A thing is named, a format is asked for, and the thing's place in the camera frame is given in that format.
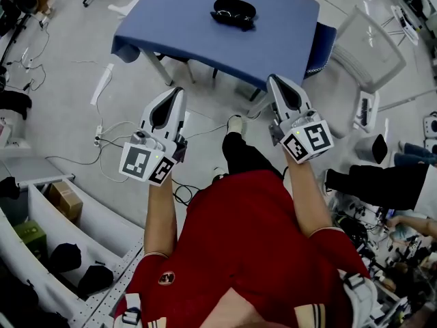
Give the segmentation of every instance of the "red shirt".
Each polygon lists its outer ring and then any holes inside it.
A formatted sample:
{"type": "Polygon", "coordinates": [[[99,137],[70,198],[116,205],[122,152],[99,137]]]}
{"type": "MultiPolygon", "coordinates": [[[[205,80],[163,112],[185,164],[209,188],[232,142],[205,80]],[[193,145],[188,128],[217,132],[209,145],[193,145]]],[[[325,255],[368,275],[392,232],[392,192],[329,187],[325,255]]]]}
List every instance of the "red shirt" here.
{"type": "MultiPolygon", "coordinates": [[[[144,325],[166,317],[168,328],[199,327],[233,288],[269,322],[297,327],[294,308],[323,303],[327,327],[350,327],[352,306],[337,269],[368,277],[341,230],[300,233],[282,181],[263,170],[198,192],[170,259],[144,257],[127,292],[140,294],[144,325]],[[174,281],[163,286],[167,271],[174,281]]],[[[123,299],[115,317],[125,310],[123,299]]]]}

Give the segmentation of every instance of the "cardboard box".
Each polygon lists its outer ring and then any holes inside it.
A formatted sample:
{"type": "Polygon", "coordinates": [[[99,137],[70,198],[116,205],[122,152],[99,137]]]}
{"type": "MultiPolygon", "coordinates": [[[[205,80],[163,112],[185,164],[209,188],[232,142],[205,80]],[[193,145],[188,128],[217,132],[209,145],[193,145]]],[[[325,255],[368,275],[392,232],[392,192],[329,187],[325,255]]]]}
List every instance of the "cardboard box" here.
{"type": "Polygon", "coordinates": [[[53,183],[47,199],[63,216],[77,224],[83,203],[66,182],[53,183]]]}
{"type": "Polygon", "coordinates": [[[15,226],[14,230],[32,254],[44,264],[47,260],[47,237],[42,228],[31,220],[15,226]]]}

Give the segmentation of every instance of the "blue chair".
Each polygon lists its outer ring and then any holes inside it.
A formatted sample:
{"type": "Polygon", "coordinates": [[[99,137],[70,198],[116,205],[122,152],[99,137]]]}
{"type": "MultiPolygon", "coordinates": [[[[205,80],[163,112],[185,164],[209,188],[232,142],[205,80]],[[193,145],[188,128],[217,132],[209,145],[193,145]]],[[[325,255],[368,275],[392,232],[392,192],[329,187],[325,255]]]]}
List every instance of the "blue chair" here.
{"type": "Polygon", "coordinates": [[[335,28],[317,23],[305,78],[317,74],[326,67],[333,51],[336,36],[337,30],[335,28]]]}

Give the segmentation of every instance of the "blue table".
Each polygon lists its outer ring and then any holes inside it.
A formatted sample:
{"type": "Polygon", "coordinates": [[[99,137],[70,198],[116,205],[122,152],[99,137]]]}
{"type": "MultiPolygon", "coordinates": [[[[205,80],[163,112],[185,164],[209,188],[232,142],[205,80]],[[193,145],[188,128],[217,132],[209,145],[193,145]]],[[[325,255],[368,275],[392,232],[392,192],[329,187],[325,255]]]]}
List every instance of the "blue table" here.
{"type": "Polygon", "coordinates": [[[243,32],[210,16],[216,0],[140,0],[118,27],[112,53],[125,62],[140,52],[167,85],[154,52],[196,59],[266,90],[272,73],[301,84],[318,19],[314,0],[244,0],[255,6],[255,29],[243,32]]]}

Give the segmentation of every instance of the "black pants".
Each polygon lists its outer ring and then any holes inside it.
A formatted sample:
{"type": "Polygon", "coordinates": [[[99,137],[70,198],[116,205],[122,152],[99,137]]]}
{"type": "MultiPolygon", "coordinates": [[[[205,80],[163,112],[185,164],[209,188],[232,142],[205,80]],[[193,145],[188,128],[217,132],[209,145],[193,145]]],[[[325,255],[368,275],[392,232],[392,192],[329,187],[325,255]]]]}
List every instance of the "black pants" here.
{"type": "Polygon", "coordinates": [[[272,163],[255,147],[248,146],[239,133],[227,134],[223,140],[222,150],[230,175],[252,170],[270,170],[282,180],[281,173],[272,163]]]}
{"type": "Polygon", "coordinates": [[[353,165],[349,175],[329,169],[325,185],[375,206],[396,210],[414,209],[428,167],[426,164],[416,164],[382,169],[353,165]]]}

